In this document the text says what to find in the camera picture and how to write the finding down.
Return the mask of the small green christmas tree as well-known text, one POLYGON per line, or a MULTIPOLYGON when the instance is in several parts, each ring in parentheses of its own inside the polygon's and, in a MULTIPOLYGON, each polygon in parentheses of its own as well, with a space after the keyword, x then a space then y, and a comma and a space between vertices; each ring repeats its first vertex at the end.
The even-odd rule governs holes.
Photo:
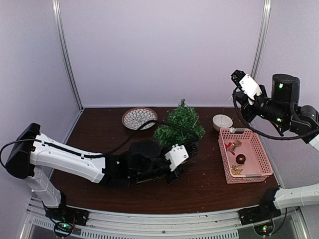
POLYGON ((205 135, 198 113, 186 104, 185 99, 181 99, 178 107, 168 112, 164 123, 154 132, 155 140, 163 147, 197 143, 205 135))

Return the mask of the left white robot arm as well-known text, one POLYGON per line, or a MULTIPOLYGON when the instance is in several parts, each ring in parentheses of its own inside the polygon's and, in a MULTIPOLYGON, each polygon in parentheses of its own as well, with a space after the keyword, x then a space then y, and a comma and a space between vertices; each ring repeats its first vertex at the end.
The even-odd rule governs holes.
POLYGON ((17 138, 8 143, 11 152, 3 167, 13 177, 24 180, 31 191, 61 221, 72 211, 66 206, 65 195, 56 189, 41 167, 64 171, 93 183, 108 187, 127 188, 165 177, 168 184, 186 170, 184 163, 197 155, 195 142, 160 147, 152 140, 132 143, 119 155, 83 151, 59 143, 41 133, 40 125, 31 123, 17 138))

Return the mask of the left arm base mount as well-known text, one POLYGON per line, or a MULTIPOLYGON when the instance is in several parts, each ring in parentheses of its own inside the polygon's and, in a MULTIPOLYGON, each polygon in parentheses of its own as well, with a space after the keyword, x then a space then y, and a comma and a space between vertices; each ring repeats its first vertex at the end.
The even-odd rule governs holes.
POLYGON ((66 209, 48 209, 45 215, 55 222, 66 222, 76 226, 86 226, 89 212, 86 210, 67 207, 66 209))

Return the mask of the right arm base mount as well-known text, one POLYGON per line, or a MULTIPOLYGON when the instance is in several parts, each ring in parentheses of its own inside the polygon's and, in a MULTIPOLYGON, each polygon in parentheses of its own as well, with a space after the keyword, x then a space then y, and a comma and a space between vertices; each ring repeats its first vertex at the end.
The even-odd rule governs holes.
POLYGON ((267 207, 256 206, 243 208, 238 211, 238 214, 241 225, 249 225, 278 217, 281 215, 281 211, 276 208, 269 209, 267 207))

